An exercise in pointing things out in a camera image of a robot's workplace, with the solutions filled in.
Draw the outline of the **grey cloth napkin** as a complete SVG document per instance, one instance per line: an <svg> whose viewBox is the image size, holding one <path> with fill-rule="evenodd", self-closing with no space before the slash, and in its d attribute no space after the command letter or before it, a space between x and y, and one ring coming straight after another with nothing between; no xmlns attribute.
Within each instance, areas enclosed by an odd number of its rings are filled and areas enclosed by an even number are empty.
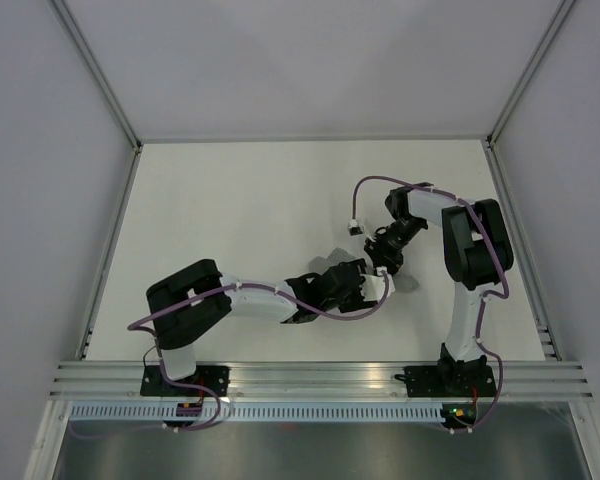
<svg viewBox="0 0 600 480"><path fill-rule="evenodd" d="M324 256L317 256L308 262L308 270L317 274L324 274L330 267L342 262L359 260L344 249L335 248L331 253ZM421 288L419 281L410 274L397 273L393 276L393 283L396 293L413 293Z"/></svg>

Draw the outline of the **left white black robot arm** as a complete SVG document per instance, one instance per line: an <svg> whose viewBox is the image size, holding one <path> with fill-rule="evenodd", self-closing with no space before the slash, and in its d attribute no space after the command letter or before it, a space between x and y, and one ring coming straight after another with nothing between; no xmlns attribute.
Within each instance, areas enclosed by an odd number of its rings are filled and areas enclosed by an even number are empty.
<svg viewBox="0 0 600 480"><path fill-rule="evenodd" d="M260 286L203 259L146 291L152 314L168 311L153 325L165 367L163 383L178 396L189 395L198 384L194 343L226 317L302 324L321 312L361 312L374 307L381 296L362 259L341 262L322 274L310 272Z"/></svg>

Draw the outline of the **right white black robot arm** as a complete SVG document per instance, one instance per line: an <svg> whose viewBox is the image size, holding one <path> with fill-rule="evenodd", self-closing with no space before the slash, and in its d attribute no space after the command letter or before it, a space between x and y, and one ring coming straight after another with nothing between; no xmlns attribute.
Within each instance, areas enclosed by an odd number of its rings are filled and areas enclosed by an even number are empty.
<svg viewBox="0 0 600 480"><path fill-rule="evenodd" d="M433 366L407 366L396 379L407 396L490 398L498 384L481 340L486 300L506 298L505 272L514 254L498 202L474 203L444 194L428 183L390 191L385 207L393 222L377 229L364 251L374 267L392 276L404 264L403 250L420 231L442 231L443 260L454 282L454 304L448 335Z"/></svg>

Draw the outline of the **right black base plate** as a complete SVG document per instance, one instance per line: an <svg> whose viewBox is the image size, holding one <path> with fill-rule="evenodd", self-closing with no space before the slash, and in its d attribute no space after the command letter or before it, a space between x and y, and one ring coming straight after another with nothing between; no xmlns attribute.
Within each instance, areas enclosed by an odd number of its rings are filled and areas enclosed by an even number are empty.
<svg viewBox="0 0 600 480"><path fill-rule="evenodd" d="M405 385L409 398L491 398L497 391L489 366L444 371L438 366L411 365L394 378Z"/></svg>

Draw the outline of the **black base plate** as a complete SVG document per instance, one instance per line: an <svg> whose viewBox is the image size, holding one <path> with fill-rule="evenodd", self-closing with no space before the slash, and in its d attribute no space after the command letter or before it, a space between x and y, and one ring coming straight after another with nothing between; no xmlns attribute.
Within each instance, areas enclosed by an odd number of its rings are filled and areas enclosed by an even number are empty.
<svg viewBox="0 0 600 480"><path fill-rule="evenodd" d="M188 377L168 382L158 365L146 366L143 371L140 395L143 397L206 397L208 393L192 388L205 387L218 397L227 394L229 368L226 366L201 366Z"/></svg>
<svg viewBox="0 0 600 480"><path fill-rule="evenodd" d="M489 366L444 371L438 366L411 365L394 378L405 385L409 398L491 398L497 391Z"/></svg>

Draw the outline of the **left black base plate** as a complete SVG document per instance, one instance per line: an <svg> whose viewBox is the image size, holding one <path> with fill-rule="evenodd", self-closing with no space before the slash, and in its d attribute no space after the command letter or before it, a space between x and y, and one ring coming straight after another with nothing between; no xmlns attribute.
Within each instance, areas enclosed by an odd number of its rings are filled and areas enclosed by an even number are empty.
<svg viewBox="0 0 600 480"><path fill-rule="evenodd" d="M188 377L168 382L158 365L146 366L143 371L140 395L143 397L206 397L208 393L192 388L205 387L218 397L227 394L229 368L226 366L201 366Z"/></svg>

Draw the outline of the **aluminium mounting rail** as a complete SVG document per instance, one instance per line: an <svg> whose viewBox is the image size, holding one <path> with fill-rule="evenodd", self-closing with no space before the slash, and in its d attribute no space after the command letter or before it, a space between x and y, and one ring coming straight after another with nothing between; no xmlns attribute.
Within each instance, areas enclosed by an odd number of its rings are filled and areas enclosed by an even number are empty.
<svg viewBox="0 0 600 480"><path fill-rule="evenodd" d="M394 378L429 362L226 362L227 395L246 401L387 401L408 398ZM591 401L584 368L571 361L493 363L504 402ZM63 361L52 374L53 400L139 400L140 361Z"/></svg>

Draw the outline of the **right aluminium frame post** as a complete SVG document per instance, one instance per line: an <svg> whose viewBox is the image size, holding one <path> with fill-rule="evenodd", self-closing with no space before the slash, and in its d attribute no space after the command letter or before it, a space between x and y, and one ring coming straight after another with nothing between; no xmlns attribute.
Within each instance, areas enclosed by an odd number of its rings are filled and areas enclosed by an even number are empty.
<svg viewBox="0 0 600 480"><path fill-rule="evenodd" d="M502 136L516 108L522 101L526 91L558 39L564 25L567 23L578 4L578 0L561 0L558 3L556 10L552 14L547 26L544 28L540 39L536 43L521 74L517 78L513 89L508 95L503 108L498 114L493 127L485 137L486 145L490 149L494 148L496 142Z"/></svg>

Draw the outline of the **aluminium frame post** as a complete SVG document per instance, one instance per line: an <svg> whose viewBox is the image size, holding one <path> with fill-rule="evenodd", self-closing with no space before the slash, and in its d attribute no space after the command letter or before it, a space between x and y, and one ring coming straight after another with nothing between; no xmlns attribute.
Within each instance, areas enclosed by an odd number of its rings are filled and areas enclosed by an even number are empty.
<svg viewBox="0 0 600 480"><path fill-rule="evenodd" d="M508 95L503 108L498 114L493 127L485 137L486 145L490 149L494 148L496 142L502 136L516 108L522 101L526 91L558 39L564 25L567 23L578 4L578 0L561 0L558 3L556 10L552 14L547 26L544 28L540 39L536 43L521 74L517 78L513 89Z"/></svg>
<svg viewBox="0 0 600 480"><path fill-rule="evenodd" d="M69 42L104 100L114 122L121 130L132 151L138 153L143 146L142 141L124 112L117 95L89 45L89 41L83 33L69 3L64 0L49 0L47 1L47 4L56 16Z"/></svg>

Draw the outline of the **left aluminium frame post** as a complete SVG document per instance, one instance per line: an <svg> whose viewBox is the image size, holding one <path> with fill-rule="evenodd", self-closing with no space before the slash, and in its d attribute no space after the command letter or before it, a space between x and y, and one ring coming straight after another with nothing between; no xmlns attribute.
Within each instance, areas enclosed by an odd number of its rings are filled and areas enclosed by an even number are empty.
<svg viewBox="0 0 600 480"><path fill-rule="evenodd" d="M142 141L124 112L117 95L89 45L89 41L83 33L69 3L64 0L49 0L47 1L47 4L56 16L69 42L104 100L114 122L121 130L132 151L138 153L143 146Z"/></svg>

